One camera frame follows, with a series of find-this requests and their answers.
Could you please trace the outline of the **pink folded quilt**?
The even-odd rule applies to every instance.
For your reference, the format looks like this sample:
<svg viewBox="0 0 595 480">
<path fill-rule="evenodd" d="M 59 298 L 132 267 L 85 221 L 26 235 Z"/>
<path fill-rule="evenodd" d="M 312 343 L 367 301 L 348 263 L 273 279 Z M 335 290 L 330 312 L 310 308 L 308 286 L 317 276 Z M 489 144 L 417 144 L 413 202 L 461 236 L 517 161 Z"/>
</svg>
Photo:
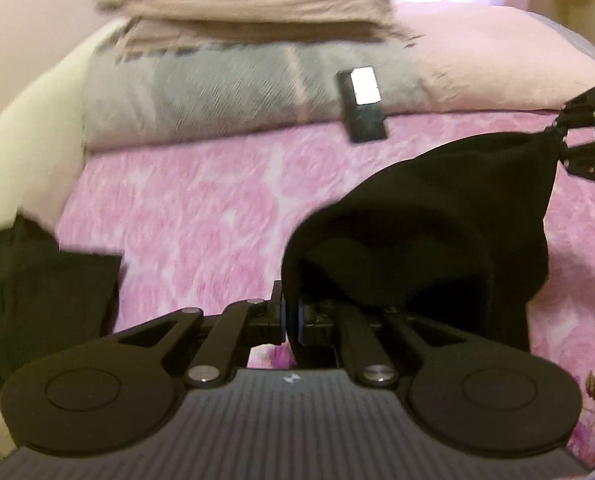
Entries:
<svg viewBox="0 0 595 480">
<path fill-rule="evenodd" d="M 595 87 L 595 59 L 525 11 L 402 3 L 396 16 L 416 79 L 396 113 L 557 110 Z"/>
</svg>

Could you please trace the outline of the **pink floral bedspread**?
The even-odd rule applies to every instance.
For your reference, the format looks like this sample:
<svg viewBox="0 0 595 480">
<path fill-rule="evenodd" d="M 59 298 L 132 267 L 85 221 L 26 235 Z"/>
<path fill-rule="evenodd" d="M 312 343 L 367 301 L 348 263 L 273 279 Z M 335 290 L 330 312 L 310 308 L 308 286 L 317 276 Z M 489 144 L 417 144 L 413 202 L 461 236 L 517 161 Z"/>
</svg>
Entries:
<svg viewBox="0 0 595 480">
<path fill-rule="evenodd" d="M 263 297 L 284 246 L 312 210 L 384 167 L 496 131 L 535 132 L 544 113 L 406 115 L 384 141 L 338 124 L 92 155 L 56 229 L 64 247 L 123 258 L 116 328 L 182 307 L 220 312 Z M 595 466 L 595 182 L 558 174 L 547 216 L 549 278 L 529 305 L 531 346 L 578 381 L 570 450 Z"/>
</svg>

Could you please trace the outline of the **beige folded blanket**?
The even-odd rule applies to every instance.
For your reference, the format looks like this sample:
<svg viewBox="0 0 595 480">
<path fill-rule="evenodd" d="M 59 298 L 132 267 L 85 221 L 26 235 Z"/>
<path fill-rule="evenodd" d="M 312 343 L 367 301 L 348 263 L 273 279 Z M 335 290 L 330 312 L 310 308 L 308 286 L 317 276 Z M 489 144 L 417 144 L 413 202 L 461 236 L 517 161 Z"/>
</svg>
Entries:
<svg viewBox="0 0 595 480">
<path fill-rule="evenodd" d="M 412 40 L 390 0 L 99 0 L 128 23 L 116 40 L 132 56 L 203 47 Z"/>
</svg>

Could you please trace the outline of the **grey folded blanket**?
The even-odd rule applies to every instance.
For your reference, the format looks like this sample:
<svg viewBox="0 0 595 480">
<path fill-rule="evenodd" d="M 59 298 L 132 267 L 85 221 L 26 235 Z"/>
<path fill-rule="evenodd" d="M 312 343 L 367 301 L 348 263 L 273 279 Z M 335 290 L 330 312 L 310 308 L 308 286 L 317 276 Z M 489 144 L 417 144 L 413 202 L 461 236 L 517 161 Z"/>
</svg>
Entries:
<svg viewBox="0 0 595 480">
<path fill-rule="evenodd" d="M 261 44 L 121 58 L 111 42 L 89 61 L 83 132 L 90 151 L 175 144 L 335 122 L 337 76 L 370 66 L 389 115 L 422 110 L 427 97 L 401 41 Z"/>
</svg>

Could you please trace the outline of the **black garment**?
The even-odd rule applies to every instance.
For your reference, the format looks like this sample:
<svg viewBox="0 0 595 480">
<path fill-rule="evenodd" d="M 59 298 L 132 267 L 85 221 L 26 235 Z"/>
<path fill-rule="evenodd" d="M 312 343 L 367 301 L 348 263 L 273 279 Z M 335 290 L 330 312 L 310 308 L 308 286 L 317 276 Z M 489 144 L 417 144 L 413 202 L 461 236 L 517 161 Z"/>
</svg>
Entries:
<svg viewBox="0 0 595 480">
<path fill-rule="evenodd" d="M 296 362 L 316 363 L 299 310 L 387 309 L 529 348 L 526 307 L 548 276 L 544 218 L 562 139 L 497 132 L 386 167 L 292 233 L 281 264 Z"/>
<path fill-rule="evenodd" d="M 26 363 L 110 333 L 121 266 L 120 255 L 62 249 L 24 214 L 0 229 L 0 387 Z"/>
</svg>

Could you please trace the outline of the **black remote control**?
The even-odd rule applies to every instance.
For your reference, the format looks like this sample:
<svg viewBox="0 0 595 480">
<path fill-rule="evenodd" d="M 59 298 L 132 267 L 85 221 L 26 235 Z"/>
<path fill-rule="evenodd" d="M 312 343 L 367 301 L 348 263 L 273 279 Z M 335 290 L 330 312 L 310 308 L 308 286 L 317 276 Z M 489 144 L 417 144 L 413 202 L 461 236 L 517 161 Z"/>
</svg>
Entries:
<svg viewBox="0 0 595 480">
<path fill-rule="evenodd" d="M 375 70 L 371 66 L 341 70 L 337 73 L 337 88 L 348 139 L 353 144 L 386 140 L 386 114 Z"/>
</svg>

